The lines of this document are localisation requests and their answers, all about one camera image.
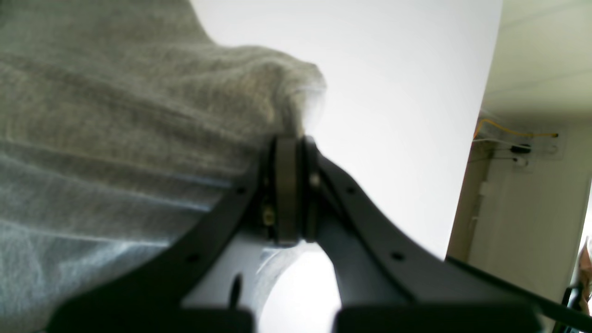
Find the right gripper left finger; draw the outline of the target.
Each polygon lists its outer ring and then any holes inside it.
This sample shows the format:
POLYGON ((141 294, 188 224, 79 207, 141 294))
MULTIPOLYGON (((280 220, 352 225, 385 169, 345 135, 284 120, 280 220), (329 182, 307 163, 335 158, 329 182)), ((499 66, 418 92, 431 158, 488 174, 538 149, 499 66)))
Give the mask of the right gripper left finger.
POLYGON ((49 333, 251 333, 262 255, 302 240, 302 141, 279 136, 175 244, 63 303, 49 333))

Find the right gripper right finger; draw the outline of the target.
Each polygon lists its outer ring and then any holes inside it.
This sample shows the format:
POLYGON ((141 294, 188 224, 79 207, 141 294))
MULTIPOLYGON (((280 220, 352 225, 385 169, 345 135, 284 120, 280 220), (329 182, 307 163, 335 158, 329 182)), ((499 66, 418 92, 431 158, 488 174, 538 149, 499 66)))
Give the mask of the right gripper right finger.
POLYGON ((395 227, 348 173, 301 140, 302 232, 331 260, 334 333, 542 333, 539 316, 589 333, 591 318, 456 259, 395 227))

